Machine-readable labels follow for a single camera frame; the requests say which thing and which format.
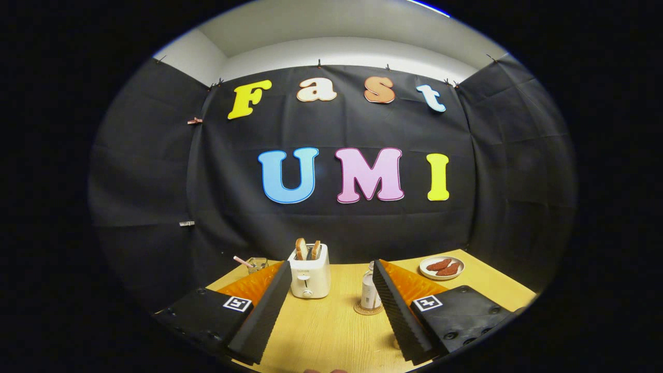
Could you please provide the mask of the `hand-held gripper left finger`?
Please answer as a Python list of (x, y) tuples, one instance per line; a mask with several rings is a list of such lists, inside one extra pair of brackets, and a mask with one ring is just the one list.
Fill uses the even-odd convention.
[(220, 290), (194, 290), (154, 316), (213, 356), (258, 364), (291, 281), (291, 263), (277, 262)]

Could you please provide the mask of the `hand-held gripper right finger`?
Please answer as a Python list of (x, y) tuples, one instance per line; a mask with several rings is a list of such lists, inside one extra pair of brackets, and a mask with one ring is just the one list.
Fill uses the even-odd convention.
[(372, 280), (405, 361), (436, 360), (490, 335), (511, 312), (470, 286), (450, 290), (398, 265), (375, 260)]

